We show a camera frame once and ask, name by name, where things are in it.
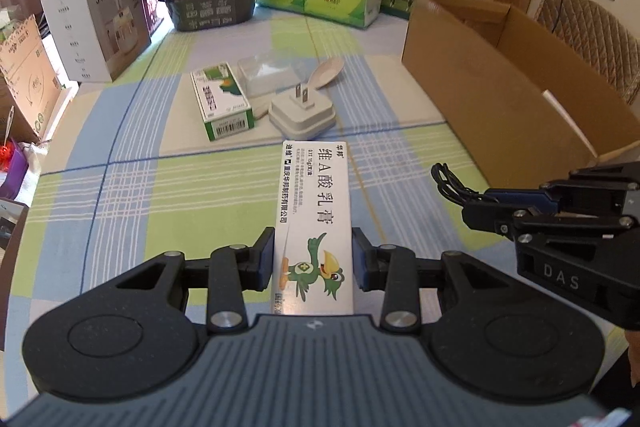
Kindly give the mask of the white ointment box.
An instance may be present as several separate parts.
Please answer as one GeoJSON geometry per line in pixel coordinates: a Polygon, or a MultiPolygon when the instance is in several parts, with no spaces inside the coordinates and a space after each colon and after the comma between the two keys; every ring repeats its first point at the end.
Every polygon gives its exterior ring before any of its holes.
{"type": "Polygon", "coordinates": [[[285,141],[271,312],[352,314],[352,217],[344,142],[285,141]]]}

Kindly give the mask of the white plug night light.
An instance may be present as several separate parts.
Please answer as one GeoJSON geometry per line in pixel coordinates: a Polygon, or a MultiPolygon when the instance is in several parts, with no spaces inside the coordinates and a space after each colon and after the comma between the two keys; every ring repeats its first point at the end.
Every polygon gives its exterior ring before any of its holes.
{"type": "Polygon", "coordinates": [[[308,141],[334,126],[336,112],[326,95],[299,83],[271,100],[268,117],[285,139],[308,141]]]}

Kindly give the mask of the green white medicine box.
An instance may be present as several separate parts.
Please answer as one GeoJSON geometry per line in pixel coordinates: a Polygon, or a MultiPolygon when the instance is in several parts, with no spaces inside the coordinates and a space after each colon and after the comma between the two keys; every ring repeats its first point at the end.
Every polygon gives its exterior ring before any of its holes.
{"type": "Polygon", "coordinates": [[[210,142],[255,127],[252,106],[228,63],[191,72],[190,79],[210,142]]]}

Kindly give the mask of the clear plastic case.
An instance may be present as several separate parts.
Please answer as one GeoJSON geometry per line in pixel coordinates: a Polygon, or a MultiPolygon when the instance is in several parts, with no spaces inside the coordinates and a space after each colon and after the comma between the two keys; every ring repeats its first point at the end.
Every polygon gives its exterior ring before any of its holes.
{"type": "Polygon", "coordinates": [[[291,50],[271,50],[241,58],[239,80],[249,98],[295,87],[306,78],[304,61],[291,50]]]}

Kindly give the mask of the brown cardboard box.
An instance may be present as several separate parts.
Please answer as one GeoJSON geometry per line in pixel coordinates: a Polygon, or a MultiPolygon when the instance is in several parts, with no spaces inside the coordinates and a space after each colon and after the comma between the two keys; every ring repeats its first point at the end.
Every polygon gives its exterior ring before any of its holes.
{"type": "Polygon", "coordinates": [[[639,157],[639,121],[569,46],[510,4],[413,0],[402,64],[492,187],[639,157]]]}

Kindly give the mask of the quilted brown chair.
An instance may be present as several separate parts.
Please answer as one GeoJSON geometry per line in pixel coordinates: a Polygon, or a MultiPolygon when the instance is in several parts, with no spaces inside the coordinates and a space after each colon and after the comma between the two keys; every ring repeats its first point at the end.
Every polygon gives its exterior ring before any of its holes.
{"type": "Polygon", "coordinates": [[[639,39],[592,0],[541,0],[535,20],[600,74],[629,106],[639,95],[639,39]]]}

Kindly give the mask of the plaid tablecloth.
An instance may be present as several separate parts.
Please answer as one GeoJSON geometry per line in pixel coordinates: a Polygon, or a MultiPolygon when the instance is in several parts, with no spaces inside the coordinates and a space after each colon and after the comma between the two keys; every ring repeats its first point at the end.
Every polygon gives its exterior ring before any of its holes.
{"type": "Polygon", "coordinates": [[[210,141],[190,75],[272,50],[307,70],[331,56],[345,66],[326,93],[329,138],[348,146],[352,223],[375,244],[424,257],[459,249],[514,271],[509,242],[465,228],[434,187],[446,162],[465,184],[486,183],[464,147],[401,64],[407,24],[380,16],[358,30],[259,9],[247,23],[178,32],[163,27],[119,80],[82,87],[43,157],[12,277],[1,412],[35,392],[22,361],[39,315],[163,251],[190,259],[252,243],[276,217],[282,138],[268,119],[210,141]]]}

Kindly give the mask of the brown printed cardboard carton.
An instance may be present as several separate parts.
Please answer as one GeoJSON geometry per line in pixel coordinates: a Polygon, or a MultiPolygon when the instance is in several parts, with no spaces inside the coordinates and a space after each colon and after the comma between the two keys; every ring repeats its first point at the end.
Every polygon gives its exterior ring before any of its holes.
{"type": "Polygon", "coordinates": [[[61,92],[32,15],[1,43],[1,136],[14,108],[10,137],[41,142],[61,92]]]}

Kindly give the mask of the white appliance box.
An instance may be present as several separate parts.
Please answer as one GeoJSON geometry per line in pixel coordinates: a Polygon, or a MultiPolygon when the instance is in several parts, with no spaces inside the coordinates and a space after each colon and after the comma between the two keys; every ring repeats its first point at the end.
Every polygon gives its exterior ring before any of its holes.
{"type": "Polygon", "coordinates": [[[110,83],[150,45],[143,0],[41,0],[68,78],[110,83]]]}

